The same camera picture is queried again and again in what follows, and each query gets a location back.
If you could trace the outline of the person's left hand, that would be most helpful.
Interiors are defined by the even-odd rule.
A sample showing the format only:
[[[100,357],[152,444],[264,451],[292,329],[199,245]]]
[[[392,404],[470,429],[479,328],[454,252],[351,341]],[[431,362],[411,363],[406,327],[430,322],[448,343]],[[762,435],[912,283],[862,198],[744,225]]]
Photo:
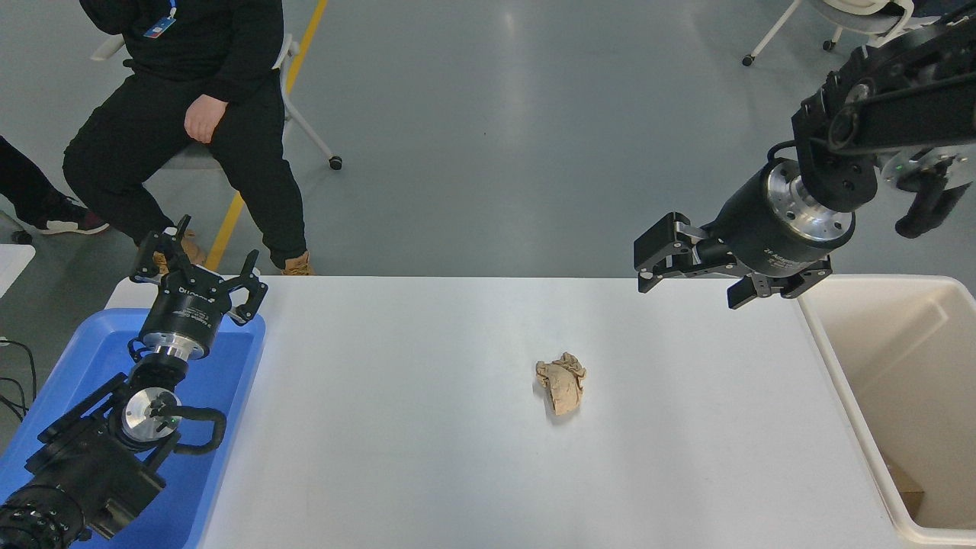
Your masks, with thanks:
[[[206,94],[195,98],[185,112],[186,135],[202,145],[212,143],[217,125],[226,114],[227,107],[229,104],[226,101]]]

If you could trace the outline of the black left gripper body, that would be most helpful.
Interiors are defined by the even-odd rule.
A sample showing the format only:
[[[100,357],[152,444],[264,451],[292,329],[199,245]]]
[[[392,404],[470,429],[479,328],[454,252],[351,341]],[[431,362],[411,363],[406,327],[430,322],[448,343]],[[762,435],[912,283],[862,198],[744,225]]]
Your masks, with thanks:
[[[227,294],[199,294],[180,284],[162,286],[140,330],[140,341],[160,346],[165,339],[180,337],[196,348],[210,348],[230,305]]]

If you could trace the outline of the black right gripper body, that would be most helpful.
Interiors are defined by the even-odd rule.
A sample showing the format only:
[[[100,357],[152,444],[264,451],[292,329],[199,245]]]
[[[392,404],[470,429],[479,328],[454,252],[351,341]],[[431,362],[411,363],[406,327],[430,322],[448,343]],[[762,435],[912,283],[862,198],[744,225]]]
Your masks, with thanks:
[[[832,251],[832,210],[812,197],[797,169],[760,170],[703,230],[767,277],[791,277]]]

